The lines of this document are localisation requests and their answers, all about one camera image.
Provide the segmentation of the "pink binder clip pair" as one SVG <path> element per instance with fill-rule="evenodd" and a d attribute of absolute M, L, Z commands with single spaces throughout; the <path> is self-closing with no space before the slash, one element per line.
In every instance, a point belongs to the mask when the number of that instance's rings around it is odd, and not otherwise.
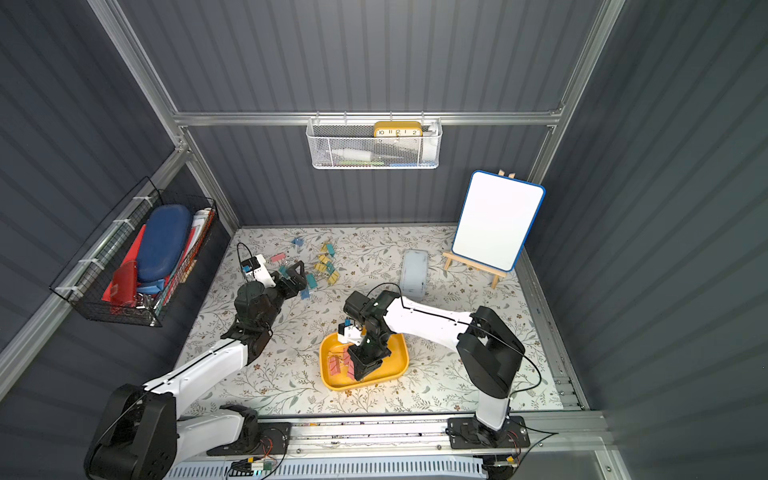
<path fill-rule="evenodd" d="M 355 379 L 354 364 L 346 350 L 329 353 L 327 356 L 326 365 L 328 369 L 328 375 L 331 377 L 344 375 L 348 378 L 351 378 L 352 380 Z"/>

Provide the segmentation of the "yellow plastic storage box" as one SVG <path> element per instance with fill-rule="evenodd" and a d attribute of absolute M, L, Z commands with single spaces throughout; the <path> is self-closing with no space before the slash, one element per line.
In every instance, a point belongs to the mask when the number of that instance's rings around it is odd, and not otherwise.
<path fill-rule="evenodd" d="M 388 342 L 391 355 L 383 360 L 382 365 L 373 373 L 358 381 L 344 375 L 329 376 L 326 365 L 327 356 L 331 352 L 348 350 L 351 344 L 341 344 L 336 334 L 328 335 L 321 343 L 319 349 L 319 361 L 322 381 L 326 387 L 333 391 L 345 391 L 358 387 L 376 385 L 385 381 L 395 380 L 401 377 L 409 366 L 409 354 L 402 334 L 393 335 Z"/>

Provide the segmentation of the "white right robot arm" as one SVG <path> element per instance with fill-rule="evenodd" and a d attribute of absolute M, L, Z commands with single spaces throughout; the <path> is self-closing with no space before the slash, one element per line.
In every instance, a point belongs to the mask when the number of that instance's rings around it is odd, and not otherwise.
<path fill-rule="evenodd" d="M 346 344 L 353 378 L 367 379 L 393 355 L 389 340 L 396 334 L 416 336 L 455 351 L 478 390 L 478 406 L 465 424 L 450 420 L 446 429 L 457 449 L 496 448 L 520 442 L 511 432 L 509 401 L 513 382 L 528 360 L 525 347 L 485 306 L 456 312 L 422 305 L 399 291 L 384 290 L 371 297 L 354 291 L 343 307 L 338 340 Z"/>

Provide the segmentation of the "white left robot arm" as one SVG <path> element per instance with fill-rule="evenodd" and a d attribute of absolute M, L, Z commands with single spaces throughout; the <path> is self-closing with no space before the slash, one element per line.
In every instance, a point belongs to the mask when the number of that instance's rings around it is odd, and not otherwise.
<path fill-rule="evenodd" d="M 283 303 L 308 286 L 298 261 L 284 273 L 261 270 L 238 290 L 234 323 L 212 347 L 142 385 L 125 384 L 109 397 L 84 459 L 89 479 L 162 479 L 199 454 L 268 451 L 255 410 L 225 406 L 213 414 L 184 412 L 226 377 L 264 351 Z"/>

